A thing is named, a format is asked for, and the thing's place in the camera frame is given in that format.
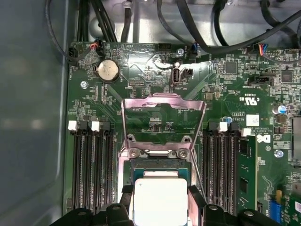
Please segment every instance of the motherboard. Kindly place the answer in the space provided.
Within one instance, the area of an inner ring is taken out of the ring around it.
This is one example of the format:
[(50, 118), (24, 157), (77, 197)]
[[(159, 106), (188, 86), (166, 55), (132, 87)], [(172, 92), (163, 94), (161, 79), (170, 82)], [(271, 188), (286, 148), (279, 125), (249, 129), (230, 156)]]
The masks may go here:
[[(76, 57), (90, 45), (73, 43), (70, 53)], [(299, 58), (295, 49), (266, 54)], [(249, 49), (202, 55), (196, 44), (101, 43), (69, 67), (64, 212), (101, 211), (147, 169), (176, 170), (200, 186), (185, 160), (189, 153), (148, 158), (145, 150), (132, 152), (119, 172), (125, 139), (188, 142), (208, 203), (294, 225), (301, 220), (301, 195), (293, 191), (301, 180), (300, 74), (299, 64), (276, 64)], [(164, 101), (170, 97), (202, 103), (204, 110), (173, 107)], [(148, 98), (163, 101), (146, 108)], [(125, 108), (130, 99), (142, 104)]]

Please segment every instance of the green circuit board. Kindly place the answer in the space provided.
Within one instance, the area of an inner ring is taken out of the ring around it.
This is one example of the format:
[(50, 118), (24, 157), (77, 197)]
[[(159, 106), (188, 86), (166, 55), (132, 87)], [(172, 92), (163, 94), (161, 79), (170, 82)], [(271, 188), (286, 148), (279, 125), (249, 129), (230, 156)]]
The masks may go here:
[[(81, 53), (90, 43), (76, 42), (72, 46)], [(108, 196), (109, 193), (110, 197), (103, 202), (117, 201), (118, 152), (123, 144), (122, 99), (146, 98), (154, 93), (176, 93), (183, 99), (206, 102), (202, 131), (208, 128), (209, 123), (219, 123), (225, 117), (237, 123), (239, 130), (252, 129), (251, 153), (246, 158), (238, 157), (239, 178), (235, 180), (235, 185), (240, 190), (237, 209), (256, 209), (259, 202), (262, 203), (262, 212), (269, 216), (269, 202), (276, 198), (276, 190), (281, 190), (283, 194), (290, 193), (292, 184), (301, 178), (301, 170), (294, 167), (299, 160), (294, 158), (292, 140), (292, 118), (298, 117), (301, 110), (301, 67), (278, 65), (245, 49), (216, 56), (203, 56), (199, 51), (192, 56), (190, 49), (184, 45), (160, 43), (103, 43), (100, 55), (92, 50), (77, 65), (70, 65), (67, 122), (87, 121), (89, 124), (100, 121), (109, 127), (112, 136), (109, 144), (111, 156), (101, 160), (102, 167), (106, 169), (100, 172), (103, 186), (107, 183), (110, 186), (102, 190), (100, 196)], [(294, 49), (268, 49), (267, 54), (279, 56), (280, 60), (298, 57), (298, 51)], [(118, 79), (109, 84), (95, 73), (95, 67), (105, 59), (116, 62), (120, 73)], [(181, 71), (192, 69), (193, 74), (173, 83), (171, 72), (175, 62), (180, 62)], [(84, 88), (81, 87), (83, 81), (87, 84)], [(279, 105), (286, 106), (285, 114), (273, 113), (275, 106)], [(127, 110), (127, 129), (137, 141), (155, 144), (180, 142), (183, 136), (192, 136), (198, 116), (198, 112), (171, 109), (165, 105), (151, 110), (135, 108)], [(195, 146), (200, 170), (204, 155), (202, 131)], [(69, 131), (66, 133), (65, 213), (73, 208), (72, 186), (75, 186), (74, 137)], [(284, 156), (277, 158), (276, 150), (281, 150)], [(96, 164), (96, 158), (91, 159), (90, 168)], [(93, 172), (85, 175), (87, 180), (95, 176)], [(89, 197), (89, 205), (93, 208), (96, 191), (93, 179), (88, 181), (91, 194), (86, 197)], [(81, 191), (78, 199), (83, 199), (83, 196)], [(84, 202), (80, 201), (79, 207), (82, 206)]]

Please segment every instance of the chip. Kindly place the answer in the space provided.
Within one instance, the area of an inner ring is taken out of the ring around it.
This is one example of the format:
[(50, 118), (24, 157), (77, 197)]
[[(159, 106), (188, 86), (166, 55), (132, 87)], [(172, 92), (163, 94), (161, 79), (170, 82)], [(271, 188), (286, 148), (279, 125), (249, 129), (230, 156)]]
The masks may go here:
[(236, 62), (226, 62), (225, 72), (228, 74), (236, 74), (237, 73), (237, 63)]
[(206, 100), (213, 100), (213, 93), (205, 93)]
[(293, 82), (293, 71), (284, 70), (281, 72), (281, 82)]
[(248, 141), (240, 140), (240, 152), (242, 154), (249, 154)]
[(248, 181), (241, 178), (239, 182), (240, 190), (244, 193), (248, 193)]

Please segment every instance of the white slot latch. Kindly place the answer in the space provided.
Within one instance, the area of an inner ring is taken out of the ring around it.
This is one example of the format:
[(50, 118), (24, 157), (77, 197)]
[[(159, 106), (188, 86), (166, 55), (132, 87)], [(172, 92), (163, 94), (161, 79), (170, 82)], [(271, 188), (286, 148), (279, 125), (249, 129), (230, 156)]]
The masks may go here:
[(99, 132), (100, 122), (99, 121), (92, 121), (91, 130), (94, 131), (94, 132)]
[(70, 120), (68, 122), (68, 130), (69, 131), (77, 131), (77, 129), (78, 129), (77, 121)]
[(217, 128), (219, 133), (226, 132), (228, 130), (228, 124), (225, 121), (221, 121)]

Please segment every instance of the blue connector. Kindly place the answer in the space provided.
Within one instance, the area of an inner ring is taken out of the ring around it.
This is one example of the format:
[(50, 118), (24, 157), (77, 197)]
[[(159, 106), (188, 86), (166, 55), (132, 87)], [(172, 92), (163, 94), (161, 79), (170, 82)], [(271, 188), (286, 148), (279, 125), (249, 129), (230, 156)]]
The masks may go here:
[(269, 218), (281, 224), (281, 205), (275, 200), (269, 202)]

